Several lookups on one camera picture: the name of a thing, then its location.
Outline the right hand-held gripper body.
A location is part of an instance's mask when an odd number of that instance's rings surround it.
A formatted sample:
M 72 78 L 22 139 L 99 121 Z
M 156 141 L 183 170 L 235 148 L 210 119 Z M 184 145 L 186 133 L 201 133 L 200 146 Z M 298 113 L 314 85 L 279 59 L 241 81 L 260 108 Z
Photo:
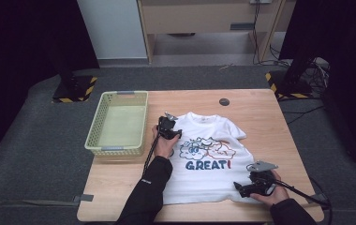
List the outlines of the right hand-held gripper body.
M 277 165 L 261 160 L 249 164 L 247 170 L 250 172 L 249 179 L 252 182 L 249 192 L 262 196 L 271 195 L 275 188 L 272 170 L 277 168 Z

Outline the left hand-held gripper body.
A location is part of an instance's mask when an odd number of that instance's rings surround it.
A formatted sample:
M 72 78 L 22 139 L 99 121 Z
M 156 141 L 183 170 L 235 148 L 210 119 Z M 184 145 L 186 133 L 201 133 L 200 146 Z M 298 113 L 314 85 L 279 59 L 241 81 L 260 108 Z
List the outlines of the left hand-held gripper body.
M 177 117 L 172 114 L 169 114 L 168 112 L 165 112 L 165 115 L 160 116 L 158 119 L 158 133 L 167 140 L 173 139 L 178 134 L 177 131 L 173 130 L 176 120 Z

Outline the white printed t-shirt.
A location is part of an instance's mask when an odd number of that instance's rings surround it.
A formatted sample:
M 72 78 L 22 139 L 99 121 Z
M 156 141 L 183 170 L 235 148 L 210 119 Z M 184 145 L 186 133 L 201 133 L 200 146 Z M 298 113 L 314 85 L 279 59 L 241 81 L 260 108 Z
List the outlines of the white printed t-shirt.
M 235 184 L 249 185 L 246 166 L 254 162 L 241 144 L 244 131 L 220 115 L 180 115 L 175 127 L 182 137 L 170 157 L 172 174 L 163 191 L 165 204 L 231 200 L 248 203 Z

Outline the person's left hand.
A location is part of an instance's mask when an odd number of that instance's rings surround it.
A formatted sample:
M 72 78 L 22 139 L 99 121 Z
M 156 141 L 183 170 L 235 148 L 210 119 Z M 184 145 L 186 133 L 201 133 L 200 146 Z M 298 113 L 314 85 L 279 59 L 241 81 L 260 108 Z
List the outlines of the person's left hand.
M 167 140 L 158 136 L 157 127 L 152 128 L 154 138 L 156 140 L 156 147 L 154 148 L 154 155 L 156 157 L 169 158 L 173 150 L 174 145 L 178 142 L 178 139 Z

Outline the person's right hand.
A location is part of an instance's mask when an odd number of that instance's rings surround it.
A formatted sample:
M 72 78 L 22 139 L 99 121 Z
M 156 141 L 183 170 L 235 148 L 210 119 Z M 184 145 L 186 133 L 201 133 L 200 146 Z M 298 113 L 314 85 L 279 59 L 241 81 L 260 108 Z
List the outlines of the person's right hand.
M 252 193 L 250 197 L 258 202 L 266 204 L 268 207 L 283 202 L 289 198 L 289 194 L 284 187 L 277 186 L 273 193 L 269 196 L 262 196 L 257 193 Z

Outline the pale green plastic basket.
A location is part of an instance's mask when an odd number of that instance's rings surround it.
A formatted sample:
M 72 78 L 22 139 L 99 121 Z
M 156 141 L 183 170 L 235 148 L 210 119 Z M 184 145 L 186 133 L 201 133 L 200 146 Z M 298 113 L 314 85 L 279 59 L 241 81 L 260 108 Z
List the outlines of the pale green plastic basket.
M 95 156 L 141 156 L 147 110 L 147 91 L 104 92 L 84 147 Z

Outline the grey tape piece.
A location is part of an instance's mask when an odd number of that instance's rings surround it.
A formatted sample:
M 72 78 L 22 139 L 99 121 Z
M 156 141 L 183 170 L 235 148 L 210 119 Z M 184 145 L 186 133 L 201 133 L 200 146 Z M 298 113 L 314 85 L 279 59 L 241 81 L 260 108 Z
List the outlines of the grey tape piece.
M 81 194 L 77 195 L 73 198 L 73 202 L 80 203 L 80 202 L 91 202 L 94 199 L 94 195 L 91 194 Z
M 324 194 L 320 193 L 320 194 L 315 194 L 315 195 L 309 196 L 306 200 L 308 203 L 315 203 L 315 202 L 326 203 L 327 197 Z

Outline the hazard-striped black stand base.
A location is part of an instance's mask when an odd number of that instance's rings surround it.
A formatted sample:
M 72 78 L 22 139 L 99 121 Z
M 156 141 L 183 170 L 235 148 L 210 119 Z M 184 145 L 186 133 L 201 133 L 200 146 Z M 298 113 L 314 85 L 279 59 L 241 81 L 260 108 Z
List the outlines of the hazard-striped black stand base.
M 312 87 L 303 78 L 292 79 L 286 70 L 272 70 L 265 78 L 277 100 L 284 98 L 311 98 Z
M 69 82 L 61 81 L 52 96 L 55 103 L 70 103 L 86 101 L 93 92 L 97 77 L 79 76 Z

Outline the white cabinet panel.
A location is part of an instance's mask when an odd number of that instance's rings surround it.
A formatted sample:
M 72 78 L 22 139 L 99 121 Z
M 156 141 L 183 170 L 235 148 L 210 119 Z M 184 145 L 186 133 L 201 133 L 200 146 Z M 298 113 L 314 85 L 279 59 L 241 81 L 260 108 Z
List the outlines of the white cabinet panel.
M 77 0 L 98 60 L 146 59 L 137 0 Z

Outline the black curtain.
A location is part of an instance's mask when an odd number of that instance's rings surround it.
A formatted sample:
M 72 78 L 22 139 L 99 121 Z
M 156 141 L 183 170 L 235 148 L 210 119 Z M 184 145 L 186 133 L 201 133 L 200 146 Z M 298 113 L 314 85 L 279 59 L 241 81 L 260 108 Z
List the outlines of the black curtain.
M 329 63 L 322 99 L 356 161 L 356 0 L 296 0 L 280 57 L 293 76 L 317 57 Z
M 78 0 L 0 0 L 0 142 L 34 84 L 97 67 Z

